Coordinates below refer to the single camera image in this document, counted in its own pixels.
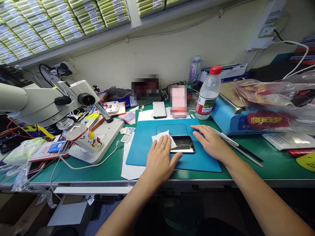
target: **hand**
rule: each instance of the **hand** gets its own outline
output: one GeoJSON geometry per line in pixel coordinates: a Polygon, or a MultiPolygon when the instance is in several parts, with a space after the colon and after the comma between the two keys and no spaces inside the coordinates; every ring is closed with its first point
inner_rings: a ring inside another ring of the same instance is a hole
{"type": "Polygon", "coordinates": [[[141,175],[155,189],[167,181],[172,175],[178,160],[183,153],[177,152],[170,160],[171,138],[162,136],[157,142],[153,142],[147,157],[147,167],[141,175]]]}
{"type": "Polygon", "coordinates": [[[232,157],[238,157],[210,126],[196,125],[190,127],[199,130],[199,132],[194,131],[193,135],[213,158],[226,164],[232,157]]]}

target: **white phone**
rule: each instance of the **white phone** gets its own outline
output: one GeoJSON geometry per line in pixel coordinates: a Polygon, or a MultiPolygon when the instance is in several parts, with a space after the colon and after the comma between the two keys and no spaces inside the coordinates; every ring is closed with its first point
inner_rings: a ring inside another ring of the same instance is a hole
{"type": "Polygon", "coordinates": [[[164,102],[153,102],[153,118],[166,118],[166,109],[164,102]]]}

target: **glass jar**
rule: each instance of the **glass jar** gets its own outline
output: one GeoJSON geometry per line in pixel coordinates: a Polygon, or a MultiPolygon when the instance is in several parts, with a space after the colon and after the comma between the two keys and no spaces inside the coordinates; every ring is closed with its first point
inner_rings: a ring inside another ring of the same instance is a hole
{"type": "Polygon", "coordinates": [[[85,125],[65,118],[59,121],[56,126],[58,129],[63,130],[62,136],[87,152],[96,154],[101,150],[103,143],[100,137],[90,131],[85,125]]]}

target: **green workbench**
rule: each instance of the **green workbench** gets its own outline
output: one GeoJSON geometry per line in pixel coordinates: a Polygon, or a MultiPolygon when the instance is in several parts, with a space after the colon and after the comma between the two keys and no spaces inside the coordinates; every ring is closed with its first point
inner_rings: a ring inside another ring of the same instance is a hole
{"type": "MultiPolygon", "coordinates": [[[[149,109],[152,109],[152,105],[145,107],[145,110],[149,109]]],[[[136,124],[125,124],[125,126],[136,127],[138,113],[139,111],[136,112],[136,124]]],[[[220,131],[219,127],[211,117],[205,121],[200,121],[200,123],[202,125],[211,126],[220,131]]],[[[122,134],[118,134],[116,139],[113,141],[113,144],[105,154],[105,157],[114,151],[117,140],[122,137],[122,134]]],[[[262,163],[263,168],[261,168],[241,153],[236,152],[272,187],[315,186],[315,172],[304,169],[297,164],[294,158],[276,150],[263,137],[261,137],[261,135],[231,136],[231,138],[264,160],[262,163]]],[[[54,185],[80,183],[94,184],[97,186],[106,186],[107,184],[110,184],[110,186],[122,186],[124,183],[129,182],[120,176],[124,152],[123,145],[124,143],[121,142],[119,144],[119,149],[117,149],[116,152],[108,158],[106,162],[104,162],[104,164],[98,167],[72,170],[60,161],[53,176],[54,185]]],[[[73,157],[67,158],[67,161],[73,167],[83,167],[87,165],[86,162],[73,157]]],[[[220,163],[220,166],[222,168],[222,173],[176,170],[167,184],[171,183],[173,186],[179,183],[190,185],[202,184],[203,186],[209,187],[225,184],[233,185],[234,182],[227,169],[222,163],[220,163]]],[[[32,182],[36,185],[48,186],[54,167],[55,163],[47,167],[47,169],[35,177],[32,182]]],[[[8,181],[5,185],[12,185],[12,182],[14,182],[14,179],[8,181]]]]}

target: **blue silicone mat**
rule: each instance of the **blue silicone mat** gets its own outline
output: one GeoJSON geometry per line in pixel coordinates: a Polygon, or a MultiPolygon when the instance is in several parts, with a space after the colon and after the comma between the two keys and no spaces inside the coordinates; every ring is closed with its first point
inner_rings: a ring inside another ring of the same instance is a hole
{"type": "Polygon", "coordinates": [[[182,135],[188,133],[191,136],[195,153],[184,153],[182,158],[176,165],[177,169],[199,170],[209,172],[222,172],[217,160],[209,156],[203,149],[201,143],[193,136],[191,125],[199,125],[198,119],[177,119],[177,120],[161,120],[161,121],[139,121],[135,130],[130,151],[127,157],[126,164],[134,166],[146,166],[147,155],[152,145],[152,136],[158,133],[167,131],[169,125],[175,125],[171,135],[182,135]]]}

